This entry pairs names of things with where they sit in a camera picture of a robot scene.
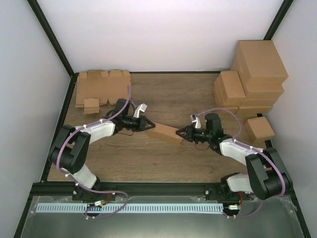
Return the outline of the brown cardboard box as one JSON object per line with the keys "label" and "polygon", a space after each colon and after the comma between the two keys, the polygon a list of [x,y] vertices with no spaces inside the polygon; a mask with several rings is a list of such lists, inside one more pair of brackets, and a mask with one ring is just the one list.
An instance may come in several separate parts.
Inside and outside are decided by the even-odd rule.
{"label": "brown cardboard box", "polygon": [[176,134],[177,128],[157,122],[155,125],[154,128],[147,131],[149,137],[178,147],[182,145],[183,138]]}

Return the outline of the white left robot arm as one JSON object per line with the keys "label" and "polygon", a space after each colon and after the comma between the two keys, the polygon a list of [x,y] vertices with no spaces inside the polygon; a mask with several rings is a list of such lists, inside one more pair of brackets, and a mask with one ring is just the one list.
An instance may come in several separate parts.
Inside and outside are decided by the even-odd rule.
{"label": "white left robot arm", "polygon": [[141,132],[155,128],[152,121],[141,115],[146,109],[145,103],[135,107],[131,101],[119,99],[114,109],[99,121],[77,127],[64,125],[50,148],[48,160],[84,186],[83,192],[88,199],[98,199],[101,194],[101,187],[96,184],[98,178],[85,164],[89,145],[123,129]]}

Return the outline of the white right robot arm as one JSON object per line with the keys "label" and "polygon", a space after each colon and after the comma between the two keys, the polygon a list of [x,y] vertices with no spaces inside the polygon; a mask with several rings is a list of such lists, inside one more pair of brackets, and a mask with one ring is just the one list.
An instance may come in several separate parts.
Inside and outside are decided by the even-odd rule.
{"label": "white right robot arm", "polygon": [[266,200],[292,189],[293,181],[276,149],[253,147],[225,134],[218,114],[205,115],[205,123],[202,128],[198,116],[191,115],[191,124],[177,130],[176,135],[195,144],[206,142],[214,152],[247,167],[246,174],[235,173],[221,179],[220,194],[224,199],[244,192]]}

